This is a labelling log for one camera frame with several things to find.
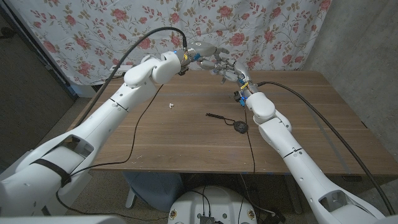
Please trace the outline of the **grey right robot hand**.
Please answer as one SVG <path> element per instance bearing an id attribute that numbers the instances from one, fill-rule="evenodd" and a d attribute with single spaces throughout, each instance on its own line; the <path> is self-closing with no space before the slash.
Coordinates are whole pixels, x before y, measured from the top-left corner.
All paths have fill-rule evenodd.
<path id="1" fill-rule="evenodd" d="M 240 62 L 222 58 L 222 61 L 217 62 L 215 67 L 210 70 L 212 75 L 220 75 L 223 79 L 229 82 L 237 83 L 241 91 L 247 91 L 249 95 L 257 93 L 257 85 L 253 83 L 248 69 Z"/>

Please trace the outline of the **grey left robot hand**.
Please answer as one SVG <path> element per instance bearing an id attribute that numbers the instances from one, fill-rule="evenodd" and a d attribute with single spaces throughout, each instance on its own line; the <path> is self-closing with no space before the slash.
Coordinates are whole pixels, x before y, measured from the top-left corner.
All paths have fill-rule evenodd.
<path id="1" fill-rule="evenodd" d="M 188 66 L 193 62 L 199 62 L 204 70 L 222 70 L 227 65 L 226 62 L 222 62 L 220 54 L 229 54 L 229 50 L 198 41 L 189 43 L 183 49 L 177 50 L 175 54 L 180 60 L 181 71 L 188 70 Z"/>

